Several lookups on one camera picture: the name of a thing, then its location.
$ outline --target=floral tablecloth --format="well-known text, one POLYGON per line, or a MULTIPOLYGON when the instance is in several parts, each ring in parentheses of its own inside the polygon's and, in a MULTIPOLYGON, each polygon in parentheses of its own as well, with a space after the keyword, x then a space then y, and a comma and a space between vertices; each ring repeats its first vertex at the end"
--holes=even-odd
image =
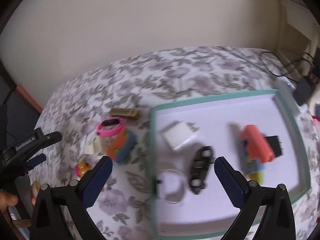
MULTIPOLYGON (((47 160, 30 172, 33 182, 52 187, 68 184, 76 176, 73 168, 88 135, 110 108, 135 107, 138 121, 127 126, 138 136, 138 144, 125 165, 114 165, 111 177, 95 205, 88 208, 92 220, 108 240, 149 240, 150 183, 148 170, 149 113, 153 106, 176 100, 238 90, 272 88, 281 63, 271 54, 258 58, 260 49, 231 47, 187 47, 146 53, 114 62, 61 85, 44 108, 37 127, 44 133, 60 131, 63 139, 43 150, 47 160)), ((319 153, 317 134, 310 113, 298 120, 311 174, 311 189, 293 205, 297 239, 307 239, 319 216, 319 153)), ((64 210, 74 237, 81 239, 64 210)), ((252 239, 257 225, 247 236, 252 239)))

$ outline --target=screw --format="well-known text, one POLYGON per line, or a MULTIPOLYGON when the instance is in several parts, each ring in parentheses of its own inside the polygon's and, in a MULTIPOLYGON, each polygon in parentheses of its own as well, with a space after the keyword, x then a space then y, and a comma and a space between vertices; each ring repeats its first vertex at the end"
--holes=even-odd
POLYGON ((70 181, 69 185, 70 186, 76 186, 78 184, 78 181, 76 179, 70 181))
POLYGON ((282 184, 282 183, 279 184, 279 188, 282 189, 282 190, 285 190, 286 189, 285 184, 282 184))
POLYGON ((41 187, 40 187, 42 190, 46 190, 48 188, 48 184, 43 184, 41 187))
POLYGON ((250 185, 251 187, 256 187, 256 186, 258 185, 258 183, 257 183, 255 180, 250 180, 250 181, 249 181, 249 185, 250 185))

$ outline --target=beige wall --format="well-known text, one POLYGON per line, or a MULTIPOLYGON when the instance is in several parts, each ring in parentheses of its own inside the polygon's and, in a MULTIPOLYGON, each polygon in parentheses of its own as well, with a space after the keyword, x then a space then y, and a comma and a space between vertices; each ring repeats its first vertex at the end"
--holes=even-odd
POLYGON ((24 0, 0 36, 13 79, 45 105, 88 70, 184 46, 273 49, 279 0, 24 0))

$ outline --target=pink watch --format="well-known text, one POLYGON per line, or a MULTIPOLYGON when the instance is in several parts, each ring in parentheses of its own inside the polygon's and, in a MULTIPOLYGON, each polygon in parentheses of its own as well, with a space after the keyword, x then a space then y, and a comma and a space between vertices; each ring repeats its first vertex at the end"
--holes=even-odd
POLYGON ((102 137, 112 137, 121 132, 124 127, 124 121, 120 117, 112 117, 103 120, 101 123, 97 125, 96 134, 102 137), (103 127, 117 125, 115 128, 111 130, 102 130, 103 127))

